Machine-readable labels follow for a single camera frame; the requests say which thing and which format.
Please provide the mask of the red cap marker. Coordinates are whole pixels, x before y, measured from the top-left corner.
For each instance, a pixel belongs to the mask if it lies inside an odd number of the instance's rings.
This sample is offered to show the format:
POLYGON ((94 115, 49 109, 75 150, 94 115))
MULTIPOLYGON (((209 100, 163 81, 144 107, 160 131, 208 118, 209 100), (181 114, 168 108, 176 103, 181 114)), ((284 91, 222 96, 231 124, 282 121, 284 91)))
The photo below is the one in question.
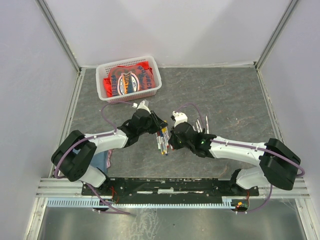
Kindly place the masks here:
POLYGON ((203 128, 199 119, 196 120, 196 128, 199 133, 203 132, 203 128))

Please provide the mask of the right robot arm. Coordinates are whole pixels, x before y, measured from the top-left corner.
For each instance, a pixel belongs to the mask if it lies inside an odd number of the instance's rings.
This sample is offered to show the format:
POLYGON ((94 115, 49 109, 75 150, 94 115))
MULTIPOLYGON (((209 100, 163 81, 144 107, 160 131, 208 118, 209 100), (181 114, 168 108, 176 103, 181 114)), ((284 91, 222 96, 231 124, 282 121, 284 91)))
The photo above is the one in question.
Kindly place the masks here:
POLYGON ((290 191, 298 173, 299 157, 281 141, 254 143, 229 140, 214 134, 198 132, 188 122, 172 127, 169 144, 174 150, 186 148, 200 158, 231 159, 251 164, 249 169, 237 169, 231 176, 229 191, 236 196, 255 186, 272 185, 290 191))

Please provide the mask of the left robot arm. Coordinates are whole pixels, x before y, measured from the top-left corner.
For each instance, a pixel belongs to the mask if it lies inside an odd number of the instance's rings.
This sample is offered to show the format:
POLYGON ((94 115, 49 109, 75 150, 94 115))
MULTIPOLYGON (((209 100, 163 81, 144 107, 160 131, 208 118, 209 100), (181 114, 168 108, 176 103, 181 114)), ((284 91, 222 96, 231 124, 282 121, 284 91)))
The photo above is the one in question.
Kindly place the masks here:
POLYGON ((54 177, 66 178, 70 182, 82 181, 92 186, 99 195, 106 195, 110 191, 111 180, 101 169, 91 165, 93 157, 105 151, 130 147, 141 135, 155 134, 167 126, 154 111, 138 109, 130 119, 112 131, 83 134, 74 130, 51 157, 55 165, 54 177))

